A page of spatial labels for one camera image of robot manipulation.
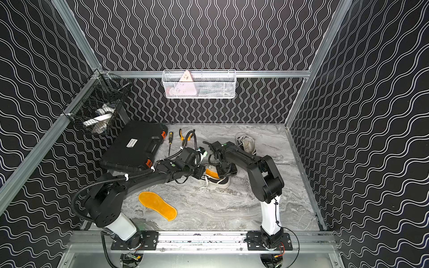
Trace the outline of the orange insole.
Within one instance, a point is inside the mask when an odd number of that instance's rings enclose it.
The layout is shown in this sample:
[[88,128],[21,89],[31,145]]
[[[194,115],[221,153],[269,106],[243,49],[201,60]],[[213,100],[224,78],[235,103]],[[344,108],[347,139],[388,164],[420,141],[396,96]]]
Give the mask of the orange insole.
[[219,178],[220,178],[216,169],[207,168],[206,171],[205,171],[205,174],[207,176],[209,176],[210,178],[214,178],[214,179],[217,179],[217,180],[219,180]]
[[177,210],[156,193],[141,192],[138,199],[144,207],[159,213],[167,221],[175,220],[178,215]]

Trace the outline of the black white sneaker with laces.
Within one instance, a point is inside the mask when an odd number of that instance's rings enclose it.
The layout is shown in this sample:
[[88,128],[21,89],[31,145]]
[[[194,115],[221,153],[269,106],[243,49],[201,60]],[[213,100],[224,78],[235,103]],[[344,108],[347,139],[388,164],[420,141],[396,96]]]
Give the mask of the black white sneaker with laces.
[[[214,165],[205,165],[205,166],[206,166],[206,168],[216,169],[216,167]],[[230,186],[229,177],[220,177],[219,180],[217,180],[214,178],[210,178],[209,176],[207,176],[205,174],[203,176],[202,180],[205,181],[206,187],[208,187],[209,185],[212,185],[212,186],[217,187],[217,188],[227,188],[228,186]]]

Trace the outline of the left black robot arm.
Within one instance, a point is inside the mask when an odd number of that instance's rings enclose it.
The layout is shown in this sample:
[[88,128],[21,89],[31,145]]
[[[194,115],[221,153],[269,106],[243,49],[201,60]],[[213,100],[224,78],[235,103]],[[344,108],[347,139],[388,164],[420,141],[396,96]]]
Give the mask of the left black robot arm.
[[112,176],[94,183],[84,202],[89,219],[99,228],[106,228],[124,242],[137,239],[139,229],[122,212],[128,196],[151,186],[174,182],[182,177],[201,178],[205,168],[197,161],[164,160],[155,168],[126,176]]

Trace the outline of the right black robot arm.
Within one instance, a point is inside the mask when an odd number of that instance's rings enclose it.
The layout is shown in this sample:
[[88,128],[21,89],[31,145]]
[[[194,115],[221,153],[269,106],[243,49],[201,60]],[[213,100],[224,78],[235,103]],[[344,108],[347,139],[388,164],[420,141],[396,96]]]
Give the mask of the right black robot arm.
[[284,180],[274,160],[268,155],[260,157],[247,153],[232,142],[222,144],[216,141],[209,147],[227,175],[232,174],[234,167],[248,173],[251,191],[261,204],[260,244],[268,249],[277,247],[284,233],[279,215]]

